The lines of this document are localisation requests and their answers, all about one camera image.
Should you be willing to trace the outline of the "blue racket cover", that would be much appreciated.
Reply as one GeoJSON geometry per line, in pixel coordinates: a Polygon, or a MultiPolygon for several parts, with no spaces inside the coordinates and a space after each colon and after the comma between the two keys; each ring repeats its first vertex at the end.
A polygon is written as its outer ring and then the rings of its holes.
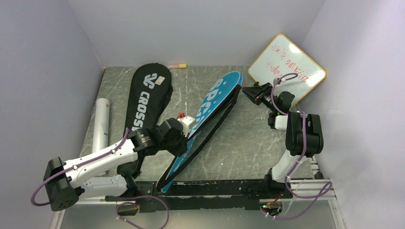
{"type": "Polygon", "coordinates": [[[187,151],[180,157],[176,157],[162,174],[156,183],[156,189],[159,192],[165,193],[169,190],[175,177],[193,161],[213,137],[216,130],[221,126],[236,104],[242,82],[243,75],[238,71],[233,71],[218,79],[209,89],[195,116],[196,125],[189,130],[187,151]],[[192,145],[197,136],[220,114],[222,114],[222,117],[201,144],[193,150],[192,145]]]}

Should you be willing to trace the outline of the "black racket cover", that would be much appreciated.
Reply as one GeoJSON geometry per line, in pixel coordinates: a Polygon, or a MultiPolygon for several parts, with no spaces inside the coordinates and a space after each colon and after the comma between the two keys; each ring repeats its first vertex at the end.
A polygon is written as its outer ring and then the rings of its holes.
{"type": "Polygon", "coordinates": [[[151,129],[171,100],[171,72],[159,63],[139,67],[131,81],[124,128],[151,129]]]}

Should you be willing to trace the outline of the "white shuttlecock tube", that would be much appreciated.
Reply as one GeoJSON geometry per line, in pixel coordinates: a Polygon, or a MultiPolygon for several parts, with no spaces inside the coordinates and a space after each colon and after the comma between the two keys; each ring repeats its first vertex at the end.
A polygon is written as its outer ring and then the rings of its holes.
{"type": "Polygon", "coordinates": [[[106,98],[96,100],[92,153],[108,145],[110,101],[106,98]]]}

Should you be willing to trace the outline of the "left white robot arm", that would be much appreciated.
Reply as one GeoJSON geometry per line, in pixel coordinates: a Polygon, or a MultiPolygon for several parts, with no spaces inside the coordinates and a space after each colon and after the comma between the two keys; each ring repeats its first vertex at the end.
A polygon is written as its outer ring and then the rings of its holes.
{"type": "Polygon", "coordinates": [[[61,211],[79,200],[116,196],[124,200],[135,197],[138,188],[131,174],[100,177],[102,172],[140,157],[168,151],[181,156],[187,151],[189,131],[196,121],[190,116],[170,118],[153,128],[126,129],[122,140],[89,155],[63,161],[57,157],[48,162],[44,175],[45,189],[52,211],[61,211]]]}

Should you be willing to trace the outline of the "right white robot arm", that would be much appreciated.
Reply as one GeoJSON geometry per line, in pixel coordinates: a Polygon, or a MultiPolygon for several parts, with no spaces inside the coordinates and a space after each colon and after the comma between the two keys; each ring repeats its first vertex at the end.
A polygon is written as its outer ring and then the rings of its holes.
{"type": "Polygon", "coordinates": [[[270,128],[286,131],[286,150],[279,162],[270,169],[272,179],[262,185],[264,195],[274,198],[281,191],[279,183],[289,182],[301,163],[323,150],[321,119],[318,114],[290,111],[295,96],[288,91],[273,95],[270,83],[243,87],[242,91],[254,104],[264,104],[271,110],[267,122],[270,128]]]}

